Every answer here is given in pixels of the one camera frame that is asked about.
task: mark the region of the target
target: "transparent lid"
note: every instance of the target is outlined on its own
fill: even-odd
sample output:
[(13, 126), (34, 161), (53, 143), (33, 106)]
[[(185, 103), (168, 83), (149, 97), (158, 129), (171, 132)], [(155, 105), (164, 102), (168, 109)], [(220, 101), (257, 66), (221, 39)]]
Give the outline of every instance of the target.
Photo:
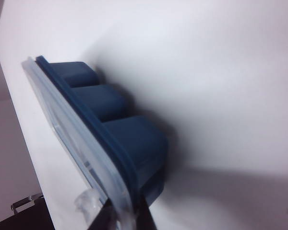
[(111, 200), (118, 216), (117, 228), (135, 229), (130, 194), (106, 151), (32, 58), (22, 66), (58, 140), (97, 190), (100, 202)]

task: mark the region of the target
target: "white backdrop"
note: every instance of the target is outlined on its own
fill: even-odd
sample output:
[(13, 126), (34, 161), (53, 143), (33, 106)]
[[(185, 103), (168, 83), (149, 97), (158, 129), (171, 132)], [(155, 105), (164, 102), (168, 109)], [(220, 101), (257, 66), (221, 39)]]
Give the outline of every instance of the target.
[(288, 0), (5, 1), (2, 69), (54, 224), (72, 229), (87, 185), (21, 68), (38, 55), (86, 62), (167, 133), (160, 230), (288, 230)]

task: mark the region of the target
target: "dark object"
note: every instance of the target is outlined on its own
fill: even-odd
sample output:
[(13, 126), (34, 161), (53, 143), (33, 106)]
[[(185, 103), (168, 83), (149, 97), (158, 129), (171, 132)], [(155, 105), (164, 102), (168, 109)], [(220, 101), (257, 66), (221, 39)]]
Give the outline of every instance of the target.
[[(24, 199), (16, 202), (24, 204)], [(0, 222), (0, 230), (54, 230), (44, 198), (34, 200), (34, 205)]]
[[(100, 210), (98, 216), (95, 218), (88, 230), (109, 230), (113, 229), (115, 224), (115, 211), (111, 201), (108, 199)], [(157, 230), (153, 217), (149, 211), (145, 198), (141, 197), (140, 206), (138, 208), (138, 215), (136, 219), (137, 230)]]

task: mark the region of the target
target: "white wall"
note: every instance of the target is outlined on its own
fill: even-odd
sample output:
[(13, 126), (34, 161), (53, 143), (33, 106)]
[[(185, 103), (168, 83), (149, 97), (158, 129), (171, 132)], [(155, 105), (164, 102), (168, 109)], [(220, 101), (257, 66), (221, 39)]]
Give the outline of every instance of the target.
[(83, 60), (168, 134), (160, 230), (288, 230), (288, 0), (9, 1), (4, 13), (10, 80), (26, 56)]
[(12, 215), (12, 203), (40, 191), (0, 66), (0, 221)]

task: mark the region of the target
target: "dark blue silicone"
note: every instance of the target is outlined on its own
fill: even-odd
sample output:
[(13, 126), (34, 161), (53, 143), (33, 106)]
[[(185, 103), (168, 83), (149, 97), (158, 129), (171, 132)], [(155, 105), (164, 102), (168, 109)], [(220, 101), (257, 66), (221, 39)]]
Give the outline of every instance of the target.
[(43, 56), (37, 57), (36, 62), (111, 158), (134, 207), (142, 194), (151, 204), (164, 184), (168, 150), (164, 134), (145, 117), (126, 117), (126, 100), (109, 85), (98, 85), (97, 75), (86, 64), (50, 64)]
[(61, 62), (50, 65), (71, 87), (99, 84), (97, 74), (84, 62)]
[(127, 102), (110, 85), (93, 85), (72, 89), (101, 121), (123, 118)]

